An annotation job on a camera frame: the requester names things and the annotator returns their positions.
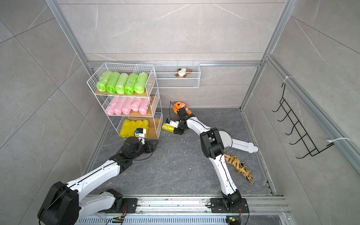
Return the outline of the yellow roll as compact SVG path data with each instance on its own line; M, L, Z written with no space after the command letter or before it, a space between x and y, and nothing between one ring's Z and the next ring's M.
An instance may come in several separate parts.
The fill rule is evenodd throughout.
M169 125L169 124L164 123L164 124L162 125L162 129L174 133L175 127L173 127L173 126L171 126L171 125Z
M130 137L130 120L125 120L122 124L119 136L122 138Z
M146 131L145 136L147 136L147 134L149 133L149 121L148 120L143 120L141 128Z
M143 124L143 121L142 120L137 120L135 122L135 126L134 126L134 130L138 129L138 128L142 128L142 124Z
M135 129L136 122L130 121L127 129L127 137L133 137L134 136L134 129Z

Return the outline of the pink roll small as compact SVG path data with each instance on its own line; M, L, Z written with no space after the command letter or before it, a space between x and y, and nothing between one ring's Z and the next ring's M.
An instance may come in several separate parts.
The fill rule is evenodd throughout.
M105 109L105 113L107 115L114 115L114 108L118 102L120 97L115 96L111 99L110 103L108 104L107 108Z

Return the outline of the green roll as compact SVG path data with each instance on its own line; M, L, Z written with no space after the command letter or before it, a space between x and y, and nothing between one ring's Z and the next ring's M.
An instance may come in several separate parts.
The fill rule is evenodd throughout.
M124 92L128 95L134 93L134 86L137 82L138 74L132 73L129 75L126 84L124 85Z
M143 94L145 92L147 80L148 74L144 72L140 73L134 85L134 92L137 94Z
M120 74L119 79L118 79L118 81L117 81L117 83L115 85L115 91L118 94L124 94L125 93L124 88L125 88L125 85L127 83L128 77L129 77L129 75L126 74L126 73Z
M112 71L105 71L100 77L96 84L96 88L100 92L105 92L107 90L107 84L110 80Z
M116 93L115 86L119 80L119 77L120 77L120 73L118 73L118 72L111 73L109 81L106 85L106 91L108 93L110 93L110 94Z

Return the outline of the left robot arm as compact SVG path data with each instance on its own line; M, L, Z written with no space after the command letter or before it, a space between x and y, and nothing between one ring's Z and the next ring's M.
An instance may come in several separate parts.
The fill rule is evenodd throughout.
M114 189L108 189L96 196L89 197L98 186L118 176L143 154L152 155L158 140L141 137L129 137L115 155L103 165L84 176L67 183L53 184L37 214L39 224L73 225L78 220L97 212L125 212L123 195Z

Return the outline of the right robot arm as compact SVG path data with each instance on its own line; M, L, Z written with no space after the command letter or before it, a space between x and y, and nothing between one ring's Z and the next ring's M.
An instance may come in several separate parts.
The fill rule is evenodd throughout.
M226 166L225 147L219 130L204 125L193 114L188 114L184 108L178 109L177 114L180 118L179 128L192 129L199 135L203 154L212 163L219 179L225 209L228 212L242 210L243 213L249 213L246 199L242 198Z

